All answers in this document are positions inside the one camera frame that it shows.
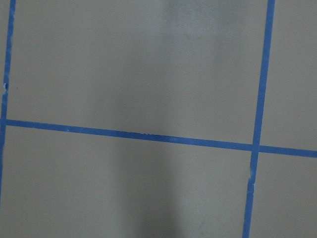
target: vertical blue line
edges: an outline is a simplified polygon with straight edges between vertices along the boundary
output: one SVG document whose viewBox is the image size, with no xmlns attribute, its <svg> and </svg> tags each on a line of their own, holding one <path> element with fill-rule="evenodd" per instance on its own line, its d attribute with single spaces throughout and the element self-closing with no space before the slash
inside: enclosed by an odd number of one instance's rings
<svg viewBox="0 0 317 238">
<path fill-rule="evenodd" d="M 8 21 L 8 32 L 7 32 L 7 39 L 6 39 L 4 76 L 3 76 L 3 87 L 5 89 L 5 92 L 2 95 L 1 125 L 0 125 L 0 198 L 1 198 L 1 184 L 2 184 L 2 159 L 3 159 L 3 149 L 4 149 L 4 142 L 5 142 L 5 127 L 6 127 L 3 121 L 6 120 L 6 112 L 7 112 L 7 105 L 8 105 L 8 90 L 9 90 L 9 75 L 10 75 L 10 65 L 11 65 L 14 12 L 15 12 L 15 0 L 11 0 L 10 9 L 9 9 L 9 21 Z"/>
<path fill-rule="evenodd" d="M 246 208 L 245 208 L 245 214 L 244 214 L 242 238 L 249 238 L 249 235 L 250 235 L 254 186 L 255 186 L 256 175 L 257 175 L 259 147 L 260 147 L 260 138 L 261 138 L 261 129 L 262 129 L 262 121 L 263 121 L 263 111 L 264 111 L 264 100 L 265 100 L 265 91 L 266 91 L 266 81 L 267 81 L 267 72 L 268 72 L 268 62 L 269 62 L 269 52 L 271 47 L 271 37 L 272 37 L 272 28 L 273 28 L 274 5 L 275 5 L 275 0 L 267 1 L 262 64 L 261 64 L 261 73 L 260 73 L 260 82 L 259 82 L 257 111 L 256 111 L 255 125 L 254 125 L 254 134 L 253 134 L 253 150 L 251 153 L 250 178 L 248 181 L 247 201 L 246 201 Z"/>
</svg>

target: gray floor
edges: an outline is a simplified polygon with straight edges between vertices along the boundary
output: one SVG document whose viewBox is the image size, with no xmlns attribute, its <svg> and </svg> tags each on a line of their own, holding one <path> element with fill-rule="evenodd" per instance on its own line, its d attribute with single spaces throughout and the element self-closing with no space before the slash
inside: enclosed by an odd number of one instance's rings
<svg viewBox="0 0 317 238">
<path fill-rule="evenodd" d="M 7 118 L 252 144 L 266 7 L 17 0 Z M 276 1 L 261 145 L 317 149 L 316 11 Z M 7 126 L 0 237 L 240 238 L 250 157 Z M 316 168 L 260 153 L 251 238 L 314 237 Z"/>
</svg>

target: horizontal blue line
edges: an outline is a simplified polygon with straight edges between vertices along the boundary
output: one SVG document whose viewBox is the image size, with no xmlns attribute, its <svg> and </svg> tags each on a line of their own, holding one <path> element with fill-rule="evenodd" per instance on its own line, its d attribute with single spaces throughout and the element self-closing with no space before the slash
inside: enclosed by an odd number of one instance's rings
<svg viewBox="0 0 317 238">
<path fill-rule="evenodd" d="M 260 145 L 259 151 L 262 153 L 317 158 L 317 151 L 315 151 L 315 150 L 301 150 L 301 149 L 292 149 L 292 148 Z"/>
<path fill-rule="evenodd" d="M 91 135 L 103 135 L 103 136 L 130 138 L 130 139 L 139 139 L 139 140 L 160 141 L 160 142 L 168 142 L 168 143 L 176 143 L 176 144 L 207 146 L 207 147 L 233 149 L 233 150 L 252 151 L 252 148 L 253 148 L 251 144 L 242 144 L 242 143 L 216 141 L 216 140 L 204 140 L 204 139 L 195 139 L 195 138 L 186 138 L 186 137 L 178 137 L 178 136 L 168 136 L 168 135 L 144 134 L 144 133 L 136 133 L 136 132 L 97 129 L 97 128 L 89 128 L 89 127 L 69 126 L 69 125 L 48 124 L 48 123 L 21 121 L 21 120 L 3 119 L 1 120 L 1 124 L 10 125 L 10 126 L 27 127 L 27 128 L 45 129 L 45 130 L 56 130 L 56 131 L 66 131 L 66 132 L 73 132 L 73 133 L 91 134 Z"/>
</svg>

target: floor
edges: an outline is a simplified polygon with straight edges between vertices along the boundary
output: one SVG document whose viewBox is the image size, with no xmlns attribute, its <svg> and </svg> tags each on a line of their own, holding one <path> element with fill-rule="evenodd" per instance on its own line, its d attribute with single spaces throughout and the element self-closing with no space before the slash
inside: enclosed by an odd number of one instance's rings
<svg viewBox="0 0 317 238">
<path fill-rule="evenodd" d="M 0 237 L 314 237 L 316 12 L 1 0 Z"/>
</svg>

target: blue grid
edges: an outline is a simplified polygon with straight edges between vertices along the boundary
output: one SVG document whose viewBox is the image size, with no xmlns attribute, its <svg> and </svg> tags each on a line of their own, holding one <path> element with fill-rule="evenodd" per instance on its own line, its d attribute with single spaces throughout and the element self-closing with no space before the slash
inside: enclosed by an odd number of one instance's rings
<svg viewBox="0 0 317 238">
<path fill-rule="evenodd" d="M 258 92 L 258 100 L 257 100 L 257 110 L 256 110 L 254 135 L 253 135 L 252 144 L 195 139 L 195 138 L 186 138 L 186 137 L 177 137 L 177 136 L 144 134 L 144 133 L 126 132 L 126 131 L 118 131 L 118 130 L 108 130 L 108 129 L 98 129 L 98 128 L 89 128 L 89 127 L 79 127 L 79 126 L 59 125 L 59 124 L 49 124 L 49 123 L 39 123 L 39 122 L 32 122 L 32 121 L 7 119 L 6 114 L 7 114 L 7 101 L 8 101 L 8 90 L 9 90 L 9 73 L 10 73 L 10 63 L 11 63 L 15 2 L 16 2 L 15 0 L 10 0 L 4 78 L 3 78 L 3 87 L 5 91 L 2 95 L 2 109 L 1 109 L 1 119 L 0 119 L 0 194 L 1 194 L 1 178 L 2 178 L 2 158 L 3 158 L 6 126 L 27 127 L 27 128 L 55 130 L 55 131 L 64 131 L 64 132 L 81 133 L 81 134 L 112 136 L 112 137 L 130 138 L 130 139 L 139 139 L 139 140 L 149 140 L 149 141 L 159 141 L 159 142 L 167 142 L 167 143 L 177 143 L 177 144 L 187 144 L 187 145 L 196 145 L 196 146 L 207 146 L 207 147 L 213 147 L 213 148 L 250 151 L 251 152 L 251 162 L 250 162 L 251 176 L 248 181 L 247 201 L 246 201 L 246 207 L 245 207 L 244 226 L 243 226 L 243 234 L 242 234 L 242 238 L 248 238 L 250 234 L 252 206 L 253 206 L 253 198 L 254 198 L 254 191 L 255 191 L 255 181 L 256 181 L 256 174 L 257 174 L 257 164 L 258 164 L 259 153 L 262 152 L 262 153 L 317 158 L 317 151 L 314 151 L 314 150 L 302 150 L 302 149 L 294 149 L 294 148 L 283 148 L 283 147 L 260 145 L 275 0 L 268 0 L 268 3 L 267 3 L 264 46 L 263 46 L 260 83 L 259 83 L 259 92 Z"/>
</svg>

